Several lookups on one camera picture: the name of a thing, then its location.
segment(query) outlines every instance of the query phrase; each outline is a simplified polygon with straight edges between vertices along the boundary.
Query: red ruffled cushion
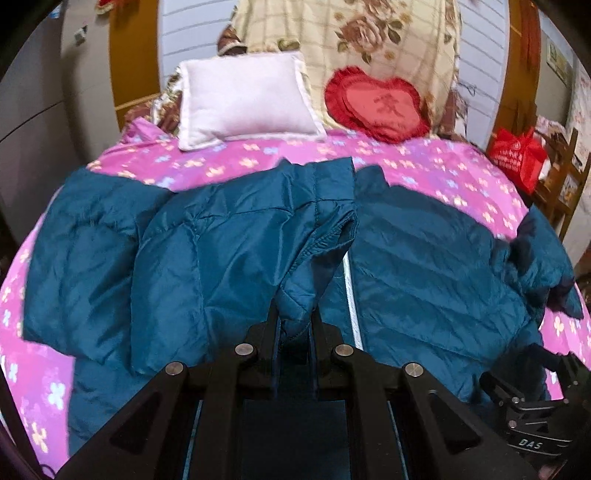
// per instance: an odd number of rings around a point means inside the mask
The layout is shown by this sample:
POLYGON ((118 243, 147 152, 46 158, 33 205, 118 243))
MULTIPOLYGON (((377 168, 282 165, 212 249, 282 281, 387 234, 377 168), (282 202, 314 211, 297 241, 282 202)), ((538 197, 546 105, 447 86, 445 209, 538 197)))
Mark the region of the red ruffled cushion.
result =
POLYGON ((412 84, 400 78, 377 80, 359 67, 337 70, 326 86, 324 101, 338 123, 382 142, 422 137, 430 129, 412 84))

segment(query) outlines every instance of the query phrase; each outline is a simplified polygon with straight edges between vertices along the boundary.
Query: white wall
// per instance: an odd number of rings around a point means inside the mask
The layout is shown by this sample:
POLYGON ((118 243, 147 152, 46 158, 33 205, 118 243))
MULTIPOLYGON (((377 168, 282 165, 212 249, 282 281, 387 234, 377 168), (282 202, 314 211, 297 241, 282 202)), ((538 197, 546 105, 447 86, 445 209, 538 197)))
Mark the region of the white wall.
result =
POLYGON ((160 83, 183 60, 213 57, 237 0, 160 0, 160 83))
POLYGON ((463 29, 460 43, 460 81, 476 86, 468 100, 468 140, 486 148, 505 84, 509 53, 508 0, 458 0, 463 29))

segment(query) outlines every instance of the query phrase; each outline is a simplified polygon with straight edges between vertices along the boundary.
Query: red bag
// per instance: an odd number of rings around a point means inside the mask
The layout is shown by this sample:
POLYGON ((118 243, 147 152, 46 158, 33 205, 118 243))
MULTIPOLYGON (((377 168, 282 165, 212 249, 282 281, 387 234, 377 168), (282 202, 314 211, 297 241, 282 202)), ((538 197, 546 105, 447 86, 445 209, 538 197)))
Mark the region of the red bag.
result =
POLYGON ((533 128, 530 128, 527 135, 518 137, 501 128, 488 156, 518 189, 531 194, 548 154, 534 138, 533 128))

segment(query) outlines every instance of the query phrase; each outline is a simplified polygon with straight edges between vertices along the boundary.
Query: pink floral bedsheet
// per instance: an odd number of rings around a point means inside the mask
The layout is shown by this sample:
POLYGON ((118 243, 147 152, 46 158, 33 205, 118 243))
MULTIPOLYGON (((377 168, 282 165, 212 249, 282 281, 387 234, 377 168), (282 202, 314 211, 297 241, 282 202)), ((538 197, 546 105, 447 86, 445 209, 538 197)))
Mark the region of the pink floral bedsheet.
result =
MULTIPOLYGON (((282 158, 304 164, 346 156, 353 157, 357 168, 380 165, 390 184, 453 205, 496 235, 514 236, 527 212, 513 185, 484 156, 469 145, 442 140, 415 139, 393 146, 335 131, 326 142, 239 141, 183 153, 177 139, 137 119, 121 143, 88 168, 180 191, 273 168, 282 158)), ((41 463, 58 470, 67 459, 73 360, 21 339, 28 262, 42 221, 43 217, 21 246, 0 288, 0 363, 41 463)), ((591 360, 587 311, 578 321, 547 310, 541 331, 549 350, 574 351, 583 361, 591 360)), ((561 398, 557 378, 549 375, 547 382, 553 398, 561 398)))

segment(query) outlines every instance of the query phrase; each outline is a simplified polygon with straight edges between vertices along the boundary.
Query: poster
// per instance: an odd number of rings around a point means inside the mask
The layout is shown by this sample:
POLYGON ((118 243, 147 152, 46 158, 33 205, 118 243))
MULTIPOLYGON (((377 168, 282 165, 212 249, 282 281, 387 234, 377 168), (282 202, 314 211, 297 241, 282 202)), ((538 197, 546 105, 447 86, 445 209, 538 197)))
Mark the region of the poster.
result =
POLYGON ((562 52, 556 47, 554 42, 548 39, 548 65, 558 78, 563 81, 566 86, 571 84, 571 67, 566 57, 562 55, 562 52))

